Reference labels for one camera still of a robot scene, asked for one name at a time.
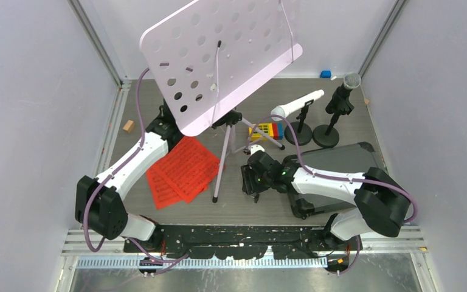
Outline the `red sheet music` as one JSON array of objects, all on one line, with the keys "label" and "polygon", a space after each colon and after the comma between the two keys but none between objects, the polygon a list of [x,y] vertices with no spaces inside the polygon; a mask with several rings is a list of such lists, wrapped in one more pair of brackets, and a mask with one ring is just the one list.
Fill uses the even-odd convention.
[{"label": "red sheet music", "polygon": [[183,199],[177,191],[175,191],[163,177],[154,169],[146,171],[146,177],[150,186],[152,198],[156,209],[163,209],[180,201],[185,201],[187,204],[192,202],[201,192],[208,189],[208,184],[205,185],[199,192],[195,193],[191,199]]},{"label": "red sheet music", "polygon": [[185,200],[209,185],[218,174],[220,160],[195,137],[184,137],[172,151],[149,169],[157,171]]}]

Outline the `white music stand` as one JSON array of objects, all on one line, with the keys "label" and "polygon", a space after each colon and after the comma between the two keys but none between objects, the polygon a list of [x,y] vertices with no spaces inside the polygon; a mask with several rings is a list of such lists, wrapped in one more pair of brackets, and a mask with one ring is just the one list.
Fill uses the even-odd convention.
[{"label": "white music stand", "polygon": [[296,61],[300,2],[192,1],[139,49],[185,136],[198,136]]}]

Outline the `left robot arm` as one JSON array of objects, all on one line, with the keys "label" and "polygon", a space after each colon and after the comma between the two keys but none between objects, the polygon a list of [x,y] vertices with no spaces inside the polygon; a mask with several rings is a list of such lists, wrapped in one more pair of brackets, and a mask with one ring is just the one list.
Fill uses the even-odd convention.
[{"label": "left robot arm", "polygon": [[131,237],[148,252],[157,251],[162,236],[153,220],[129,214],[123,203],[142,175],[166,156],[183,138],[170,109],[159,107],[144,135],[113,166],[95,178],[83,176],[77,183],[75,219],[108,240]]}]

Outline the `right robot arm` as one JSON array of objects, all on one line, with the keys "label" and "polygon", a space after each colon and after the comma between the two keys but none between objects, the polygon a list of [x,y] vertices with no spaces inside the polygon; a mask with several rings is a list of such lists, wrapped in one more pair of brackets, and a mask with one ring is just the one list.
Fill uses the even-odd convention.
[{"label": "right robot arm", "polygon": [[339,249],[347,240],[368,232],[394,238],[410,209],[413,198],[386,172],[376,167],[366,172],[339,173],[311,168],[301,159],[278,162],[265,151],[251,153],[241,166],[242,191],[247,195],[273,189],[279,193],[319,195],[351,204],[354,208],[332,215],[323,228],[323,243]]}]

